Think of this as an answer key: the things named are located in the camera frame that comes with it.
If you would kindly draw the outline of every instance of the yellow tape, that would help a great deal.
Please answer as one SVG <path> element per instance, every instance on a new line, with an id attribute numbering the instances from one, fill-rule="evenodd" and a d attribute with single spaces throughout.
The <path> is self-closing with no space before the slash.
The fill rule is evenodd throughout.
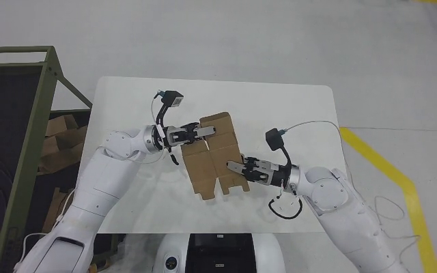
<path id="1" fill-rule="evenodd" d="M 432 248 L 431 237 L 426 226 L 419 196 L 414 182 L 396 169 L 389 161 L 378 154 L 368 144 L 362 141 L 356 134 L 347 128 L 340 128 L 341 137 L 358 153 L 366 158 L 373 166 L 393 180 L 404 192 L 405 203 L 410 216 L 414 234 L 421 236 L 417 247 L 421 256 L 424 273 L 435 273 L 437 271 L 437 260 Z"/>

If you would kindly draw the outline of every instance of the floor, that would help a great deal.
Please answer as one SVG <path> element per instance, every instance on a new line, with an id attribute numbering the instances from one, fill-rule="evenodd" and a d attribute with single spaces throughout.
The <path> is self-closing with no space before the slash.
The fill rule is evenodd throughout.
<path id="1" fill-rule="evenodd" d="M 351 128 L 414 182 L 437 250 L 435 4 L 5 0 L 0 37 L 0 46 L 54 45 L 64 74 L 90 99 L 101 76 L 328 85 L 340 126 Z M 41 56 L 0 56 L 0 61 L 25 59 Z M 83 105 L 57 88 L 54 109 L 77 107 Z M 348 144 L 345 149 L 366 200 L 372 204 L 376 195 L 384 195 L 406 210 L 400 187 Z M 399 214 L 392 205 L 381 208 Z M 383 224 L 392 235 L 412 235 L 410 219 L 383 219 Z M 107 272 L 120 266 L 147 272 L 161 237 L 128 237 L 120 249 L 130 254 Z M 278 238 L 289 273 L 356 271 L 324 233 Z M 410 241 L 393 240 L 393 247 L 399 253 Z M 431 272 L 417 246 L 402 258 L 411 272 Z"/>

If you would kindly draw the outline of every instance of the table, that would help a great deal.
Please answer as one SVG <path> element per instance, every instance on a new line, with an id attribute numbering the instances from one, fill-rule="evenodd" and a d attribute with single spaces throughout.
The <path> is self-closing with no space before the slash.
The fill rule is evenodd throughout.
<path id="1" fill-rule="evenodd" d="M 158 89 L 178 90 L 184 95 L 179 107 L 168 110 L 166 126 L 181 126 L 227 111 L 245 156 L 281 164 L 285 164 L 285 157 L 280 151 L 270 151 L 264 138 L 266 131 L 308 120 L 323 119 L 337 124 L 333 93 L 326 86 L 104 77 L 98 82 L 79 174 L 110 131 L 153 124 L 150 104 Z M 159 107 L 157 101 L 155 113 Z M 300 126 L 283 138 L 292 162 L 303 169 L 324 166 L 346 171 L 340 138 L 332 125 Z M 105 218 L 99 233 L 323 231 L 306 204 L 294 220 L 276 217 L 268 209 L 268 202 L 279 193 L 273 186 L 249 182 L 250 192 L 234 187 L 229 195 L 223 195 L 217 182 L 216 198 L 203 201 L 193 192 L 180 148 L 173 150 L 180 165 L 174 165 L 169 156 L 143 164 L 128 192 Z M 156 156 L 146 161 L 154 161 Z M 292 195 L 283 195 L 283 199 L 297 204 Z"/>

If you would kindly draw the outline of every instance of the cardboard pile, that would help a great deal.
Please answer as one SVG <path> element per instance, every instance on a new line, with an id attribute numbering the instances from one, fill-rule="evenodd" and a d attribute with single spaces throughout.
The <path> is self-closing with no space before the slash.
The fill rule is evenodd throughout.
<path id="1" fill-rule="evenodd" d="M 48 121 L 38 175 L 54 173 L 81 161 L 87 126 L 79 128 L 72 115 Z"/>
<path id="2" fill-rule="evenodd" d="M 216 128 L 215 134 L 206 137 L 208 146 L 205 141 L 181 146 L 182 157 L 194 192 L 200 193 L 203 200 L 215 198 L 216 178 L 220 182 L 224 195 L 228 195 L 229 188 L 234 186 L 241 186 L 245 192 L 250 191 L 246 179 L 226 167 L 227 161 L 242 163 L 229 113 L 223 112 L 202 117 L 200 125 L 201 127 L 214 126 Z"/>

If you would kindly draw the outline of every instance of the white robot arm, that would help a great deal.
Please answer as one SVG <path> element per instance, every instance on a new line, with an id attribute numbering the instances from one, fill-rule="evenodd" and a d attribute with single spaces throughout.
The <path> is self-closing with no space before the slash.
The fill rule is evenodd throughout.
<path id="1" fill-rule="evenodd" d="M 74 200 L 65 215 L 25 259 L 16 264 L 15 272 L 87 272 L 93 257 L 94 238 L 104 217 L 129 189 L 142 160 L 163 149 L 171 151 L 171 147 L 191 144 L 214 134 L 214 127 L 200 128 L 198 123 L 180 128 L 163 127 L 165 111 L 178 106 L 183 96 L 176 91 L 162 92 L 161 96 L 164 105 L 156 125 L 108 135 L 81 174 Z"/>
<path id="2" fill-rule="evenodd" d="M 291 163 L 277 129 L 267 132 L 266 140 L 272 150 L 284 152 L 288 160 L 285 166 L 248 157 L 243 158 L 243 164 L 228 161 L 228 169 L 249 181 L 282 187 L 284 192 L 303 196 L 328 237 L 359 272 L 408 272 L 390 249 L 375 212 L 366 205 L 345 174 L 323 167 L 313 167 L 304 173 Z M 270 204 L 277 216 L 285 218 Z"/>

